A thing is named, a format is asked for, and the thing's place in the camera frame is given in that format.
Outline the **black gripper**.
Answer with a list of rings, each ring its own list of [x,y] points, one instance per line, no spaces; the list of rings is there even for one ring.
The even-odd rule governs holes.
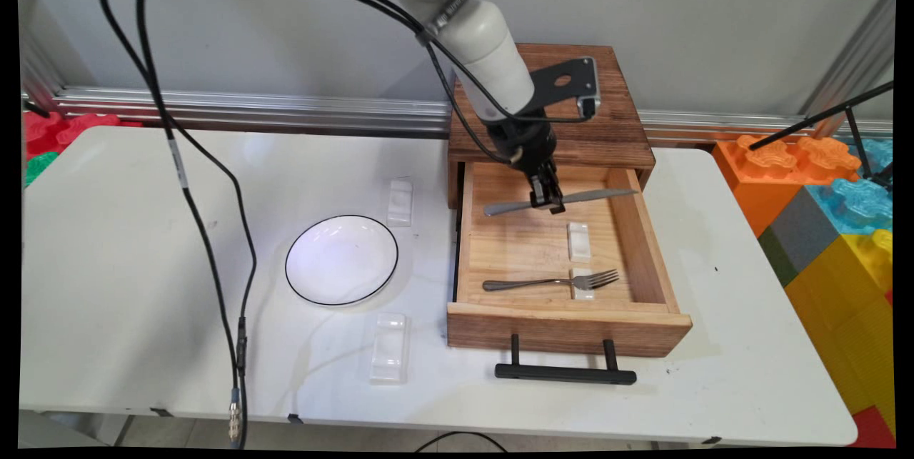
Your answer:
[[[488,135],[510,167],[529,176],[530,205],[551,214],[566,211],[553,153],[557,137],[550,123],[505,120],[488,124]]]

